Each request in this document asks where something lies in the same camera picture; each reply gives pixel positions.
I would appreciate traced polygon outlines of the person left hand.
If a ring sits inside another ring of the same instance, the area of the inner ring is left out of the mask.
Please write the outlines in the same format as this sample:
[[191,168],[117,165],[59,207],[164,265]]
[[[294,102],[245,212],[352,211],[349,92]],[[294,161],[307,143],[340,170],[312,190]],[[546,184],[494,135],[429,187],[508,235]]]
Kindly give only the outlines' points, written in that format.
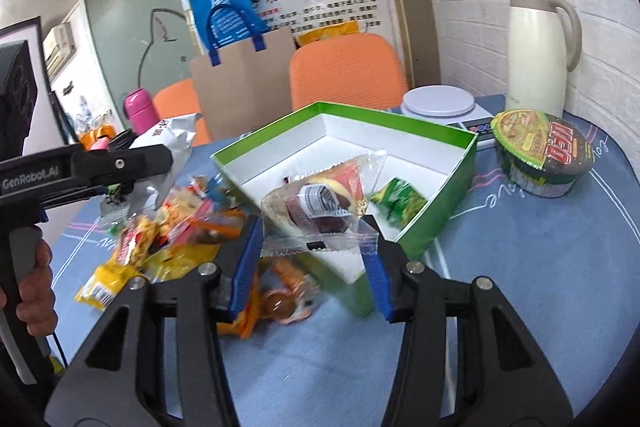
[[55,295],[52,291],[51,260],[51,248],[41,239],[35,250],[34,269],[20,284],[22,302],[16,307],[16,316],[34,337],[51,335],[58,325],[58,314],[54,309]]

